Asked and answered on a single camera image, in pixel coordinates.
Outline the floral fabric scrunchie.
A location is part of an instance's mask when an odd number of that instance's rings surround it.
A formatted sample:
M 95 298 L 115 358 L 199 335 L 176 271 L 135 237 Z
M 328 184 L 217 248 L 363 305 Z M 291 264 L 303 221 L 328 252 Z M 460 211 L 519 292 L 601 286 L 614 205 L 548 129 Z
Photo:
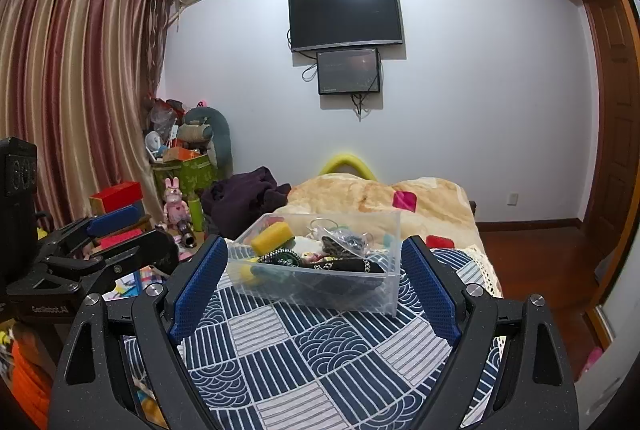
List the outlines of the floral fabric scrunchie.
M 300 262 L 302 262 L 303 265 L 313 265 L 314 263 L 323 260 L 325 257 L 326 255 L 324 253 L 305 252 L 300 256 Z

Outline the small black wall monitor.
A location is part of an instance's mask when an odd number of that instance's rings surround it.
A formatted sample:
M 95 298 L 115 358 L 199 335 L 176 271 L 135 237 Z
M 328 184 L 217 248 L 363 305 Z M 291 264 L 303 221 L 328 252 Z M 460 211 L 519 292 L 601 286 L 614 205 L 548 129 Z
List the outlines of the small black wall monitor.
M 380 55 L 371 48 L 330 49 L 317 54 L 320 95 L 378 93 Z

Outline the wall mounted television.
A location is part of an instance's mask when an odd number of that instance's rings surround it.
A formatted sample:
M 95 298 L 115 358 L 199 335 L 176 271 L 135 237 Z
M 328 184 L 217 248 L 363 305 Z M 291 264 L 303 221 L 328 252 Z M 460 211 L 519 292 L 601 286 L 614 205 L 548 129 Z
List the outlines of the wall mounted television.
M 293 52 L 404 41 L 398 0 L 288 0 Z

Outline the pink rabbit toy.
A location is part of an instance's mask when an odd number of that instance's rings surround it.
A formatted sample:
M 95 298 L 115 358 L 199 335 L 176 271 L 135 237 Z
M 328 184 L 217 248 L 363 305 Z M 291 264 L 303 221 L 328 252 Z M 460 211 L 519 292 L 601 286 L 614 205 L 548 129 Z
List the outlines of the pink rabbit toy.
M 180 181 L 177 176 L 164 180 L 164 223 L 169 228 L 177 229 L 181 223 L 191 222 L 191 213 L 188 204 L 183 200 L 183 193 L 180 189 Z

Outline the grey green neck pillow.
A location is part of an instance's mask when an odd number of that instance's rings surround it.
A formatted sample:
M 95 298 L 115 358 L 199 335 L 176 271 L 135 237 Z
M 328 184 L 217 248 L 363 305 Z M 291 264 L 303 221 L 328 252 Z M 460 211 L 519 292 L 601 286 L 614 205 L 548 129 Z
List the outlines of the grey green neck pillow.
M 190 148 L 206 150 L 209 161 L 223 179 L 232 173 L 230 127 L 217 109 L 201 106 L 186 112 L 178 127 L 178 139 Z

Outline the wooden door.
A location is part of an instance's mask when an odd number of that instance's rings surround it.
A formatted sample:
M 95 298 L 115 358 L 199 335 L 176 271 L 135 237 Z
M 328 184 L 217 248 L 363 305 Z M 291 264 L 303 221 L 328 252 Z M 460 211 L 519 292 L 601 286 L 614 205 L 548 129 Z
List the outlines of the wooden door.
M 598 82 L 597 159 L 586 235 L 611 259 L 593 311 L 613 287 L 626 260 L 639 190 L 639 29 L 632 0 L 584 0 Z

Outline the blue white patterned tablecloth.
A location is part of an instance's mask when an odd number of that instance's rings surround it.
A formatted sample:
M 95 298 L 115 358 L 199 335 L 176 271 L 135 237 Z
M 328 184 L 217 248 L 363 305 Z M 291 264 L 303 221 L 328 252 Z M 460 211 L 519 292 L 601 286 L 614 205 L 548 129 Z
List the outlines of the blue white patterned tablecloth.
M 386 316 L 245 297 L 222 277 L 179 352 L 221 428 L 405 429 L 450 347 L 407 278 Z

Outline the yellow felt ball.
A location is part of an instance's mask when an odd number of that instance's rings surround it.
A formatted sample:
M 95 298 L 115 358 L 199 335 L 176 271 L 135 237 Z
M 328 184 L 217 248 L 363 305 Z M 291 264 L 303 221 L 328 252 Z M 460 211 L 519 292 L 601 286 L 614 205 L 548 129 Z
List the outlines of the yellow felt ball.
M 250 262 L 239 265 L 239 282 L 243 287 L 253 288 L 262 284 L 260 267 Z

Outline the silver steel wool bag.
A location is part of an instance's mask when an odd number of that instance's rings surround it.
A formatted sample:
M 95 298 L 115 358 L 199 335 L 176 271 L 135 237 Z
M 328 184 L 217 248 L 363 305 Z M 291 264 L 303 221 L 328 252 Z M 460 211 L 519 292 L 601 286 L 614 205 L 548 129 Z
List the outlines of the silver steel wool bag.
M 330 219 L 320 219 L 316 228 L 323 252 L 331 257 L 364 259 L 371 252 L 373 236 L 369 233 L 358 233 Z

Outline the yellow sponge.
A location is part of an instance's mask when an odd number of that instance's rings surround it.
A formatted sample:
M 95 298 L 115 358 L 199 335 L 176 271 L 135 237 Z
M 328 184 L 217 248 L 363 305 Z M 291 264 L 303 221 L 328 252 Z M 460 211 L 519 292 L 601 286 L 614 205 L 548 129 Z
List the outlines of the yellow sponge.
M 270 224 L 250 242 L 250 246 L 258 257 L 262 257 L 286 245 L 295 235 L 285 221 Z

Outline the beige plush blanket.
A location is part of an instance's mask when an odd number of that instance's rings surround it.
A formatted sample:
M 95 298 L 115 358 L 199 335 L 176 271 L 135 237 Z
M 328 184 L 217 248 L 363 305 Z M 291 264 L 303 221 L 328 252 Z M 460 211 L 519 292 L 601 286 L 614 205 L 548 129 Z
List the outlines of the beige plush blanket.
M 386 185 L 347 173 L 316 176 L 292 188 L 279 213 L 398 212 L 401 234 L 452 240 L 460 249 L 484 251 L 464 189 L 437 177 Z

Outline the green cardboard box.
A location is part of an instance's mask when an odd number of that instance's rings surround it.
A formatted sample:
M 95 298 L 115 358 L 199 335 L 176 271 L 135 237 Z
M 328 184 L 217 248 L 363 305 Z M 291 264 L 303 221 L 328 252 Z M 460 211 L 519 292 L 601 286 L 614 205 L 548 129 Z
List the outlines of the green cardboard box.
M 165 179 L 178 177 L 184 197 L 198 195 L 218 179 L 218 169 L 206 155 L 186 161 L 154 162 L 151 169 L 160 201 L 164 199 Z

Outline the striped red gold curtain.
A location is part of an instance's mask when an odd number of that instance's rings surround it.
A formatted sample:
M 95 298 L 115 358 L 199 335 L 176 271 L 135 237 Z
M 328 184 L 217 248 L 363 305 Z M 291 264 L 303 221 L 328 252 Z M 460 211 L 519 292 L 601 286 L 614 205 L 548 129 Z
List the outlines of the striped red gold curtain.
M 58 225 L 122 182 L 162 218 L 143 133 L 173 1 L 1 0 L 1 134 L 36 145 L 36 204 Z

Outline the black white fabric bag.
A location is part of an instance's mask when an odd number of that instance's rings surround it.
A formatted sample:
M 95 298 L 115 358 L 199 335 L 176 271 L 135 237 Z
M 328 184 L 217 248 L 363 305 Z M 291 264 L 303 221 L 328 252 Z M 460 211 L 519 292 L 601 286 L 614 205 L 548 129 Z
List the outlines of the black white fabric bag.
M 313 265 L 301 267 L 320 269 L 320 271 L 355 272 L 355 273 L 383 273 L 384 268 L 376 262 L 359 257 L 325 257 Z

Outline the red box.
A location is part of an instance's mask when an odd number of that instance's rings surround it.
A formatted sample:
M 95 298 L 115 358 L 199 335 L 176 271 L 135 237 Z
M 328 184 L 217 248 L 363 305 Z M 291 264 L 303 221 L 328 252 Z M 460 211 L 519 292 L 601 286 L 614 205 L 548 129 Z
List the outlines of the red box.
M 89 203 L 93 215 L 102 215 L 134 205 L 142 198 L 140 183 L 122 182 L 91 195 Z

